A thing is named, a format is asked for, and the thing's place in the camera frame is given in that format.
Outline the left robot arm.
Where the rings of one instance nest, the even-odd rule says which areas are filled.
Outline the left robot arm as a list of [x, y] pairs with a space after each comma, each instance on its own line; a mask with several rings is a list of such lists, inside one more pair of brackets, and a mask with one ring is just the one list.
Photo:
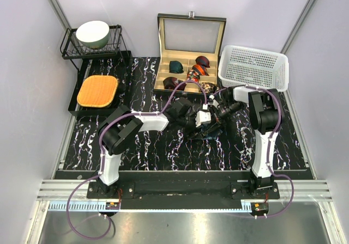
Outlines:
[[97, 183], [105, 198], [117, 194], [119, 166], [122, 154], [131, 146], [135, 136], [145, 131], [165, 131], [170, 127], [196, 128], [196, 112], [193, 104], [180, 98], [165, 105], [161, 111], [134, 112], [127, 106], [119, 106], [99, 125], [100, 170]]

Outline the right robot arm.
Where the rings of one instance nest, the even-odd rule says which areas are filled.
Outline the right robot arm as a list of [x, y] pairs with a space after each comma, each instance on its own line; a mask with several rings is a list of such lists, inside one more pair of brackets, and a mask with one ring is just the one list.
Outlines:
[[283, 113], [276, 89], [249, 85], [223, 88], [214, 93], [220, 102], [244, 103], [249, 108], [250, 125], [255, 131], [255, 157], [248, 180], [248, 193], [261, 198], [274, 188], [273, 156]]

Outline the blue patterned necktie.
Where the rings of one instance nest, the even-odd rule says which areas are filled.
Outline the blue patterned necktie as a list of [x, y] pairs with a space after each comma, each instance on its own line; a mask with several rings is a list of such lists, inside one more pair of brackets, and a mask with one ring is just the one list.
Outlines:
[[199, 133], [196, 135], [197, 139], [202, 140], [216, 140], [222, 133], [222, 129], [219, 127], [214, 128], [202, 128]]

